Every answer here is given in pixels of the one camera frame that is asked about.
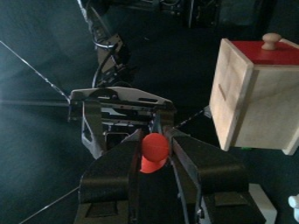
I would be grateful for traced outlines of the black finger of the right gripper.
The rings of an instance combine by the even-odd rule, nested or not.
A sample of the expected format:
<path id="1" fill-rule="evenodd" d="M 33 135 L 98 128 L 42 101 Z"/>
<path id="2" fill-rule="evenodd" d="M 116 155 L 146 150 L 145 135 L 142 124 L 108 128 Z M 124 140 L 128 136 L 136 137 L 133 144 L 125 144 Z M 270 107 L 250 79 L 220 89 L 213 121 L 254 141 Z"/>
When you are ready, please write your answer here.
<path id="1" fill-rule="evenodd" d="M 100 158 L 108 151 L 102 135 L 101 107 L 97 101 L 82 102 L 81 142 L 93 158 Z"/>
<path id="2" fill-rule="evenodd" d="M 149 122 L 149 131 L 152 133 L 164 133 L 164 126 L 173 126 L 174 107 L 154 107 L 152 121 Z"/>

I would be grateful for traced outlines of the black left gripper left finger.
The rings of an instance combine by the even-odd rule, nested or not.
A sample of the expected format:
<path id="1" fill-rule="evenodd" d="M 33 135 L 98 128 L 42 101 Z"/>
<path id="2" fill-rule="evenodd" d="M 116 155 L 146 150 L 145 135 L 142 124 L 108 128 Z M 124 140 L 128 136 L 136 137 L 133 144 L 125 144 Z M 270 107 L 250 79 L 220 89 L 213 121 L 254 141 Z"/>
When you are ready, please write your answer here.
<path id="1" fill-rule="evenodd" d="M 141 140 L 138 129 L 86 169 L 73 224 L 137 224 Z"/>

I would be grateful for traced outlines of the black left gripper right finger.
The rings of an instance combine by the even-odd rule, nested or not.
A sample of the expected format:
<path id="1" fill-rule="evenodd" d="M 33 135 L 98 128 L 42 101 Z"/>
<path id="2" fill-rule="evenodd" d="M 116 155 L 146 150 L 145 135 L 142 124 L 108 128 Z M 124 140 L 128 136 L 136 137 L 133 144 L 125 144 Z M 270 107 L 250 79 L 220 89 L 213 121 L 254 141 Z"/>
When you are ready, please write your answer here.
<path id="1" fill-rule="evenodd" d="M 241 162 L 225 151 L 165 129 L 182 224 L 265 224 L 248 192 L 248 174 Z"/>

